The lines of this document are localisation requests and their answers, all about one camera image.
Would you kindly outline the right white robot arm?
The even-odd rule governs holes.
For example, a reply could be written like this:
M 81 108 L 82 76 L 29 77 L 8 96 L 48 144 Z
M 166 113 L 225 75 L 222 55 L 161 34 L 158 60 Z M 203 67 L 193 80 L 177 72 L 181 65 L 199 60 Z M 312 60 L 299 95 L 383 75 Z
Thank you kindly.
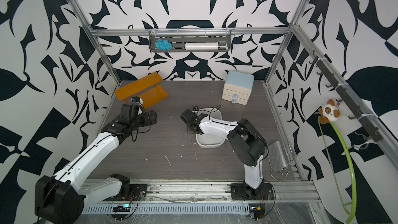
M 233 200 L 266 201 L 275 198 L 273 187 L 265 182 L 262 174 L 262 161 L 268 156 L 268 145 L 250 121 L 244 118 L 224 121 L 207 114 L 197 115 L 190 110 L 185 110 L 180 118 L 194 134 L 210 134 L 228 140 L 244 164 L 244 182 L 230 185 Z

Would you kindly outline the right controller board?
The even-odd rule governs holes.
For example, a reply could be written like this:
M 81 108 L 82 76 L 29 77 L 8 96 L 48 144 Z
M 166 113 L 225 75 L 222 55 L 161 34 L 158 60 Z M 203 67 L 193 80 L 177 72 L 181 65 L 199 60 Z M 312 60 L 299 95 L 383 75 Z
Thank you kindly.
M 250 205 L 249 206 L 249 217 L 250 219 L 259 220 L 265 216 L 264 205 Z

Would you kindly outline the silver quilted pouch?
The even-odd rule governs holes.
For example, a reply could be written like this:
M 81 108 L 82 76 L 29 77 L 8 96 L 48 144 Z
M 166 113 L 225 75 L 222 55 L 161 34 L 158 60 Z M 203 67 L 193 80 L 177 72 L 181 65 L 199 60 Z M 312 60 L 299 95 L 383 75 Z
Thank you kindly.
M 280 141 L 275 141 L 268 147 L 268 159 L 272 171 L 280 172 L 288 168 L 284 150 Z

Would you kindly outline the controller board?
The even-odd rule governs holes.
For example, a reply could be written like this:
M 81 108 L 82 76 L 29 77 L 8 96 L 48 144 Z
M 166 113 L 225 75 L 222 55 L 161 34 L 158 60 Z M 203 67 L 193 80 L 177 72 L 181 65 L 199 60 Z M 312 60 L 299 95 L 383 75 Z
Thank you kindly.
M 132 207 L 130 204 L 118 204 L 113 207 L 112 213 L 129 213 Z
M 249 217 L 250 219 L 259 220 L 265 216 L 264 205 L 250 205 L 249 206 Z

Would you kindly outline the teal scrubber ball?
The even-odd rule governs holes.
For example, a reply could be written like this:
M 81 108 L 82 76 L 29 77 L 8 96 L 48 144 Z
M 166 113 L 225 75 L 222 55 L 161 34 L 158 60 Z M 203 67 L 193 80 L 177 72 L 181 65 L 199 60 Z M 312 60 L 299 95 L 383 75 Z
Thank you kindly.
M 165 39 L 157 39 L 155 42 L 155 47 L 157 50 L 171 50 L 172 44 Z

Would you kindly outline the left controller board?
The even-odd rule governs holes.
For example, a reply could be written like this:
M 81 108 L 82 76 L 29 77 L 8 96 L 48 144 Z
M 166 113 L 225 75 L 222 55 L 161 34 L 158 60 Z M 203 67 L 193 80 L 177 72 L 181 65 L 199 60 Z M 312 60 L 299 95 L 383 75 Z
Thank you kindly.
M 130 204 L 118 204 L 113 207 L 112 213 L 129 213 L 132 207 Z

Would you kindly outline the grey wall rack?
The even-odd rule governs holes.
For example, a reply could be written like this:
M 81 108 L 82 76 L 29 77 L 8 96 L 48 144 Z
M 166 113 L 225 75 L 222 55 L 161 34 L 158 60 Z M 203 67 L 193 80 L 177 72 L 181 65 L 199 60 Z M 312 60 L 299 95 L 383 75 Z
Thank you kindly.
M 231 49 L 232 45 L 231 31 L 176 31 L 175 33 L 157 34 L 152 31 L 149 34 L 149 48 L 153 52 L 226 52 Z M 155 42 L 157 39 L 168 40 L 172 44 L 171 50 L 157 50 Z M 218 42 L 220 45 L 227 45 L 228 50 L 185 50 L 185 43 L 214 43 Z

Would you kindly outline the orange two-tier shelf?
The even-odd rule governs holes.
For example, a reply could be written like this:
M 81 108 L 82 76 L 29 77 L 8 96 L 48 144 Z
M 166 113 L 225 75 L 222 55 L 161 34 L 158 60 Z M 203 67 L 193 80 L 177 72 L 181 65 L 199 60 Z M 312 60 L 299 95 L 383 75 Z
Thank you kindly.
M 119 101 L 128 102 L 134 97 L 142 100 L 144 109 L 148 109 L 169 95 L 160 85 L 162 77 L 158 73 L 149 74 L 115 91 Z

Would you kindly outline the plush panda toy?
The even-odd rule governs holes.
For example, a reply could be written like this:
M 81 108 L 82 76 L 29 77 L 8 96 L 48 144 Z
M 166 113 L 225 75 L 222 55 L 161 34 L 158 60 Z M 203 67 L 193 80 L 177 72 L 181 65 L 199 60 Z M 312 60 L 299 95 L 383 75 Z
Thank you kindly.
M 341 112 L 339 110 L 339 105 L 333 99 L 329 99 L 323 107 L 318 109 L 319 122 L 321 124 L 327 124 L 335 122 L 339 119 Z

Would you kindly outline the white roll in rack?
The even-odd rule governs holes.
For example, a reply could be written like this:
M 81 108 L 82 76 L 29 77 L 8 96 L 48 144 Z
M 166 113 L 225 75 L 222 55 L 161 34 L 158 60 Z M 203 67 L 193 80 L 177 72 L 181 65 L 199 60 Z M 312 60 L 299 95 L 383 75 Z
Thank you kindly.
M 185 43 L 185 50 L 228 50 L 227 45 L 220 45 L 218 42 L 214 43 Z

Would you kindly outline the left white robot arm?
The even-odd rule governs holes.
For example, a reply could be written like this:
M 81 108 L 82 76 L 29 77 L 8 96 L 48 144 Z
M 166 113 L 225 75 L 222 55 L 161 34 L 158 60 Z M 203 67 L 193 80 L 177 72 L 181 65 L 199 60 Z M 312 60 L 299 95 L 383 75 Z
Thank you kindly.
M 142 127 L 157 123 L 158 114 L 139 102 L 124 103 L 120 114 L 95 140 L 52 177 L 43 176 L 35 186 L 35 215 L 53 224 L 73 224 L 87 208 L 108 198 L 134 198 L 130 179 L 113 174 L 104 181 L 83 187 L 94 169 L 128 137 Z

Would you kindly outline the black hook rail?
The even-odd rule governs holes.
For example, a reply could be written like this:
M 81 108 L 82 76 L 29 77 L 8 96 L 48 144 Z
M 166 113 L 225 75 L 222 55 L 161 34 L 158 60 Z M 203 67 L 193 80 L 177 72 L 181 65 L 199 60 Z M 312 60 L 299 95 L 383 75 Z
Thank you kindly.
M 315 50 L 312 51 L 311 56 L 314 59 L 313 64 L 320 69 L 319 75 L 325 77 L 329 82 L 325 86 L 334 89 L 350 109 L 351 115 L 348 118 L 360 122 L 374 142 L 378 143 L 387 140 L 390 135 L 388 130 L 377 119 L 376 115 L 372 114 L 371 110 L 365 106 L 365 103 L 359 98 L 349 83 L 343 79 L 329 60 L 326 57 L 320 57 Z

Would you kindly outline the blue cream drawer box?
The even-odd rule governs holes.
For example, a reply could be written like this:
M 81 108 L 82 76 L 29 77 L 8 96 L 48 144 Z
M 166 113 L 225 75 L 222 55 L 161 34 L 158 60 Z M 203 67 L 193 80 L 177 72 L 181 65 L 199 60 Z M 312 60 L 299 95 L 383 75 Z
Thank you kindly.
M 237 71 L 228 71 L 224 82 L 222 99 L 233 104 L 247 105 L 251 96 L 255 77 Z

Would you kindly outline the white plastic storage tray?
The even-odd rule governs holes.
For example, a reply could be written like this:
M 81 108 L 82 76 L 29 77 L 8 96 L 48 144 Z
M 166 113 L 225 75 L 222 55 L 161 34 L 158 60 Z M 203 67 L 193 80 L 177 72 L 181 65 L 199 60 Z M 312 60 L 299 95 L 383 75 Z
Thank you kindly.
M 195 113 L 198 116 L 200 114 L 207 114 L 207 115 L 210 114 L 212 117 L 222 120 L 222 114 L 220 110 L 213 110 L 212 113 L 210 113 L 210 111 L 211 108 L 202 108 L 196 111 Z M 225 139 L 222 139 L 221 137 L 212 134 L 197 134 L 196 141 L 201 148 L 212 149 L 212 148 L 221 147 L 224 144 Z

